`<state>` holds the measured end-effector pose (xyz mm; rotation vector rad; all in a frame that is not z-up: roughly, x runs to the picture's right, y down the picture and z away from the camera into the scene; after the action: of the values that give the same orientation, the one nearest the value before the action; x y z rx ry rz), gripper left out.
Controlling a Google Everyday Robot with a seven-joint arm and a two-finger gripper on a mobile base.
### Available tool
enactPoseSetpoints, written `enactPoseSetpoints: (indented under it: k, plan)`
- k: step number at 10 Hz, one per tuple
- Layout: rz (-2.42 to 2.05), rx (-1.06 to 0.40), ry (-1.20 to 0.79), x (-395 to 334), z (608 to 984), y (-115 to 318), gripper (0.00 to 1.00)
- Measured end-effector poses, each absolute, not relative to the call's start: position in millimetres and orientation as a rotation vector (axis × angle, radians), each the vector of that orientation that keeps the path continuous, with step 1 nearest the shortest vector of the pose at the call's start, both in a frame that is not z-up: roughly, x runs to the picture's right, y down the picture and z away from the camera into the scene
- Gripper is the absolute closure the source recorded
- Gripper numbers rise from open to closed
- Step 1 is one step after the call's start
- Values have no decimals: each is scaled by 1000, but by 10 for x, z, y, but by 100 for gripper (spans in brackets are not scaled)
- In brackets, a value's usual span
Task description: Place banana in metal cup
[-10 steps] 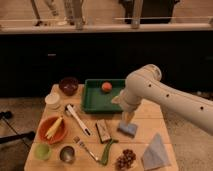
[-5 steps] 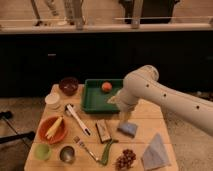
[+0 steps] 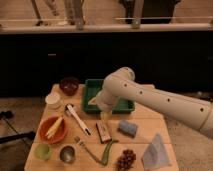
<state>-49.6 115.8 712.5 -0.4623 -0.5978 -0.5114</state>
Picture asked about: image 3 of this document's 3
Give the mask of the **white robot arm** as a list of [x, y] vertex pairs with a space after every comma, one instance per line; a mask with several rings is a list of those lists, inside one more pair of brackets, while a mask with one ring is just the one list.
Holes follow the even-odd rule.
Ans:
[[101, 111], [109, 112], [120, 98], [135, 101], [213, 139], [213, 103], [158, 89], [135, 82], [134, 71], [122, 67], [109, 74], [96, 95]]

